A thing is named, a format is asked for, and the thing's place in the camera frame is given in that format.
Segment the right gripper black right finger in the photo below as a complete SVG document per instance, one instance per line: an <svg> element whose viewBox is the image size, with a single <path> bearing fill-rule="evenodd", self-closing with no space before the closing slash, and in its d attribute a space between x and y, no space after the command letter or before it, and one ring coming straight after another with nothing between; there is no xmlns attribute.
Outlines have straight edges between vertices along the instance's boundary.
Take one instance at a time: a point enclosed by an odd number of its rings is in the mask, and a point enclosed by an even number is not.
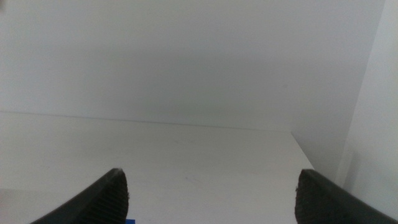
<svg viewBox="0 0 398 224"><path fill-rule="evenodd" d="M295 219L299 224L397 224L313 169L298 178Z"/></svg>

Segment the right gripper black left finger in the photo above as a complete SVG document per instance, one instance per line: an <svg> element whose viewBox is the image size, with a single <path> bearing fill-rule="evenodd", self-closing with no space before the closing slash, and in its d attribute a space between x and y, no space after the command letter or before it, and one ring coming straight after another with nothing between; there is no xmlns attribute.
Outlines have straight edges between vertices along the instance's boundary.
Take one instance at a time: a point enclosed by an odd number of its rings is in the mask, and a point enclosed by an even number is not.
<svg viewBox="0 0 398 224"><path fill-rule="evenodd" d="M113 168L33 224L125 224L128 209L126 175Z"/></svg>

